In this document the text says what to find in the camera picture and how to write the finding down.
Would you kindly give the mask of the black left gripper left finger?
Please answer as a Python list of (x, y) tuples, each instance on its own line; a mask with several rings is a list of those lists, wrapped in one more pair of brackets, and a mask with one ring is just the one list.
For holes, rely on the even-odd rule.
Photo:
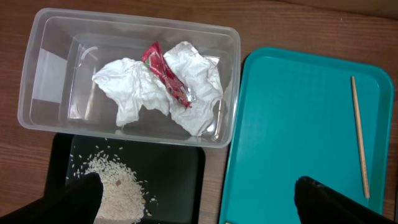
[(90, 173), (1, 217), (1, 223), (93, 223), (102, 196), (100, 176)]

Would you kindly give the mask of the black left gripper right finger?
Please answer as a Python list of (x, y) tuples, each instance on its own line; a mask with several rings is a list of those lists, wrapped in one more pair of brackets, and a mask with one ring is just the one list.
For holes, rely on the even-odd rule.
[(294, 202), (301, 224), (395, 224), (308, 176), (296, 181)]

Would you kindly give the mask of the pile of rice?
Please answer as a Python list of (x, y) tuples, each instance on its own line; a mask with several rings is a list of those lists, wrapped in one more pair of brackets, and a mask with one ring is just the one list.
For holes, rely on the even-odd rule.
[(123, 146), (72, 146), (68, 165), (67, 182), (86, 174), (98, 174), (103, 184), (94, 223), (142, 223), (153, 217), (149, 204), (157, 199), (149, 197), (144, 188), (146, 180), (139, 180), (122, 158)]

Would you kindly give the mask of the white napkin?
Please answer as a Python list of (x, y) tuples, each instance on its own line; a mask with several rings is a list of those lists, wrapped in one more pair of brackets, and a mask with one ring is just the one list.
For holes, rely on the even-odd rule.
[(190, 135), (201, 136), (214, 118), (214, 106), (223, 98), (216, 64), (202, 57), (186, 41), (164, 53), (163, 58), (194, 96), (188, 108), (168, 91), (160, 77), (144, 62), (130, 58), (115, 60), (96, 72), (92, 80), (117, 104), (116, 126), (138, 121), (139, 112), (145, 107), (170, 116)]

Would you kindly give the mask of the red snack wrapper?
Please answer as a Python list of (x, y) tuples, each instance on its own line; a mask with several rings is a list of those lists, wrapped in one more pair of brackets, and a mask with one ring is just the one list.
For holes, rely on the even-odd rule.
[(154, 42), (141, 57), (145, 66), (165, 85), (167, 91), (185, 108), (190, 108), (195, 100), (192, 91), (171, 70), (158, 41)]

